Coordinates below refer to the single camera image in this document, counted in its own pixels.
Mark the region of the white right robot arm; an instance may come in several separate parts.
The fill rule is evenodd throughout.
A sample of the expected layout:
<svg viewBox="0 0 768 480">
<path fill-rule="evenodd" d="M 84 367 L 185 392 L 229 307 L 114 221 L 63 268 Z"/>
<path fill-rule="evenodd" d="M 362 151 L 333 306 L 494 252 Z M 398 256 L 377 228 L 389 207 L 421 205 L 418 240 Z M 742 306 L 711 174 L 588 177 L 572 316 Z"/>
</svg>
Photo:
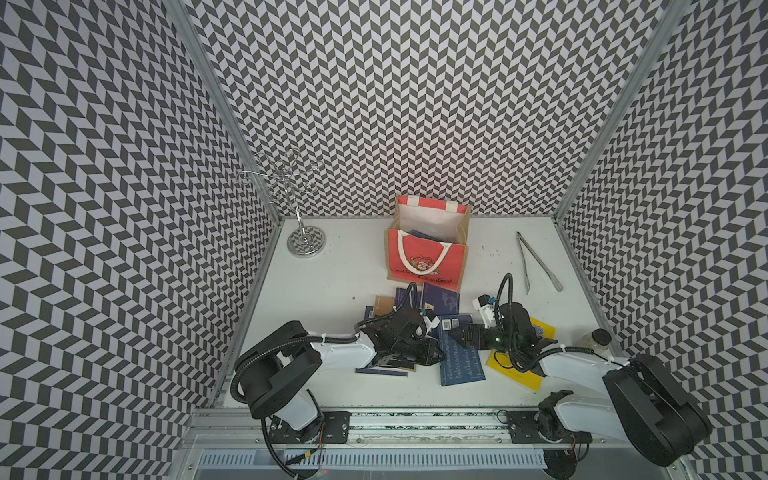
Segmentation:
<svg viewBox="0 0 768 480">
<path fill-rule="evenodd" d="M 562 389 L 550 393 L 526 425 L 548 443 L 577 443 L 587 436 L 628 443 L 651 463 L 667 467 L 709 437 L 713 425 L 698 402 L 655 356 L 615 358 L 587 346 L 548 338 L 518 302 L 476 302 L 483 320 L 450 322 L 448 336 L 464 348 L 500 355 L 503 369 L 520 375 L 566 380 L 589 390 L 587 397 Z"/>
</svg>

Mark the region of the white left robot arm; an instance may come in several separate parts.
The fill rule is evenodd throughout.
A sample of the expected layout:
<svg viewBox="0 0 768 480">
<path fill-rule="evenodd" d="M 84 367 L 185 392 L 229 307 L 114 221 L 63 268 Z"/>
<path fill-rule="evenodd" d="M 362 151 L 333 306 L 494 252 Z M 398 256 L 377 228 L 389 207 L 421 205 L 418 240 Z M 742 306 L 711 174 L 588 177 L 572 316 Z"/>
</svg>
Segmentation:
<svg viewBox="0 0 768 480">
<path fill-rule="evenodd" d="M 289 321 L 236 360 L 230 396 L 256 420 L 275 420 L 299 443 L 321 437 L 326 423 L 306 387 L 319 371 L 383 369 L 405 364 L 433 366 L 445 359 L 432 331 L 440 325 L 431 309 L 400 306 L 362 320 L 346 336 L 315 334 Z"/>
</svg>

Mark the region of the blue book barcode back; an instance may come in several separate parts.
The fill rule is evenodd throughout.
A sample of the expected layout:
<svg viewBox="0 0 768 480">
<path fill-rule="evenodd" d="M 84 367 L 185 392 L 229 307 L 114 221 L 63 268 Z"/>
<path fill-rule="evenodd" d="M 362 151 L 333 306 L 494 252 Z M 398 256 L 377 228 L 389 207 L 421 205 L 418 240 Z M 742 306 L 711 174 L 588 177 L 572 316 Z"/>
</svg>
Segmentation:
<svg viewBox="0 0 768 480">
<path fill-rule="evenodd" d="M 475 347 L 463 347 L 449 335 L 453 329 L 463 329 L 473 323 L 470 315 L 439 317 L 437 328 L 439 348 L 444 353 L 440 362 L 440 383 L 443 387 L 479 382 L 485 380 L 479 352 Z"/>
</svg>

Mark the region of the blue book yellow title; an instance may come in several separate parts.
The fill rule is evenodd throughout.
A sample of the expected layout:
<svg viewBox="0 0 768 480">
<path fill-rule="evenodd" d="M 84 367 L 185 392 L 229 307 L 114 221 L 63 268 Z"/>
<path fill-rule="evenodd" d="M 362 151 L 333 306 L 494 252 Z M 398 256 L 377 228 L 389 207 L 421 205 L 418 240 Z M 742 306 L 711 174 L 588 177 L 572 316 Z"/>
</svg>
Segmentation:
<svg viewBox="0 0 768 480">
<path fill-rule="evenodd" d="M 422 288 L 420 308 L 432 310 L 440 317 L 458 315 L 460 294 L 439 285 L 425 283 Z"/>
</svg>

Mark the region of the navy book yellow label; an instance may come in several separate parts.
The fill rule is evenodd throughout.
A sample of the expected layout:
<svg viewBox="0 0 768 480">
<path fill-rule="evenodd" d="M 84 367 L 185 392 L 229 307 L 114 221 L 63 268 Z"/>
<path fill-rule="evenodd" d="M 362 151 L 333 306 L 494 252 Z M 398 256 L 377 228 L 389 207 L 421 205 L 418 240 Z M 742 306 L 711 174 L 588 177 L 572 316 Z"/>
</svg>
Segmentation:
<svg viewBox="0 0 768 480">
<path fill-rule="evenodd" d="M 421 307 L 421 292 L 417 289 L 408 289 L 404 287 L 398 287 L 395 291 L 394 306 L 399 308 L 405 306 L 412 306 L 414 308 Z"/>
</svg>

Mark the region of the red burlap Christmas bag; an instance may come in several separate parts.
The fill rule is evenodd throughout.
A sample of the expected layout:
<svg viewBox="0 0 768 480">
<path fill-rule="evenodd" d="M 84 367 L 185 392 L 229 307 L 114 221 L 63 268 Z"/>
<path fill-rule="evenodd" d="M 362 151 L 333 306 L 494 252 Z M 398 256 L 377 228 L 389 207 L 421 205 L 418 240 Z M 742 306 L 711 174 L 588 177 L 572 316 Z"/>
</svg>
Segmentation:
<svg viewBox="0 0 768 480">
<path fill-rule="evenodd" d="M 388 278 L 459 291 L 469 254 L 471 213 L 469 206 L 455 201 L 397 197 L 395 217 L 385 233 Z M 409 235 L 411 230 L 450 243 L 419 239 Z"/>
</svg>

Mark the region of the blue book yellow label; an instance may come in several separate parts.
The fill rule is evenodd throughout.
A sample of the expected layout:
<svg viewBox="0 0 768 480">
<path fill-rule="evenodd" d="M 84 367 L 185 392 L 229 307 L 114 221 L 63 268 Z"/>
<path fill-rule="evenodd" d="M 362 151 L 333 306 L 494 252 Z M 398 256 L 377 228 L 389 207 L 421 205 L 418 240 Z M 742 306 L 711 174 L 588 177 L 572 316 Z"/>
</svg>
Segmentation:
<svg viewBox="0 0 768 480">
<path fill-rule="evenodd" d="M 419 239 L 429 240 L 429 241 L 433 241 L 433 242 L 449 242 L 449 241 L 446 241 L 444 239 L 441 239 L 441 238 L 435 237 L 433 235 L 429 235 L 429 234 L 423 233 L 423 232 L 418 231 L 418 230 L 411 230 L 408 233 L 409 233 L 409 235 L 414 236 L 414 237 L 419 238 Z"/>
</svg>

